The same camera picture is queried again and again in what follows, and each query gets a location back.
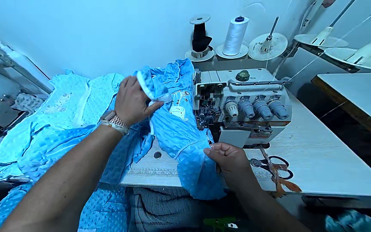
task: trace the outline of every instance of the hand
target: hand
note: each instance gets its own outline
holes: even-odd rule
[[[205,148],[204,153],[220,166],[230,190],[238,192],[249,186],[261,189],[243,149],[224,142],[210,146],[212,149]]]
[[[131,126],[150,116],[164,103],[155,102],[148,106],[150,99],[142,91],[136,76],[129,76],[122,80],[117,93],[115,111],[117,116]]]

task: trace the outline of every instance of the gray knit fabric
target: gray knit fabric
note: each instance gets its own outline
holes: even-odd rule
[[[131,221],[139,232],[198,228],[204,207],[183,188],[133,188]]]

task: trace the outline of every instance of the scissors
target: scissors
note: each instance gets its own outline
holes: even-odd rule
[[[278,160],[280,160],[280,161],[283,161],[284,164],[286,164],[287,167],[289,166],[289,163],[288,163],[285,159],[283,159],[283,158],[281,158],[281,157],[278,157],[278,156],[269,156],[269,159],[270,159],[270,161],[271,161],[273,164],[278,164],[278,163],[274,163],[274,162],[272,161],[273,158],[278,159]],[[267,160],[266,160],[266,159],[258,160],[258,159],[252,158],[252,159],[250,159],[250,164],[251,164],[252,166],[256,167],[256,168],[262,168],[262,169],[264,169],[264,170],[266,170],[266,171],[269,171],[271,174],[273,174],[273,173],[270,171],[270,167],[268,166],[268,163],[267,163]],[[292,173],[289,169],[286,169],[285,171],[284,171],[284,170],[279,170],[279,171],[283,171],[283,172],[288,172],[288,173],[289,173],[289,176],[288,176],[288,177],[281,177],[281,176],[279,175],[279,177],[280,177],[281,179],[288,180],[288,179],[291,179],[291,178],[293,177],[293,173]]]

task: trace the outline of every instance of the forearm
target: forearm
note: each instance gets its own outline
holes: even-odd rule
[[[88,137],[57,161],[22,199],[5,221],[1,231],[49,223],[77,220],[95,190],[111,152],[122,134],[100,125]]]
[[[255,182],[236,191],[236,195],[250,220],[269,232],[309,231]]]

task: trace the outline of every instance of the green knob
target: green knob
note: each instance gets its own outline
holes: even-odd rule
[[[236,80],[237,81],[248,81],[250,78],[250,73],[247,70],[243,70],[237,73]]]

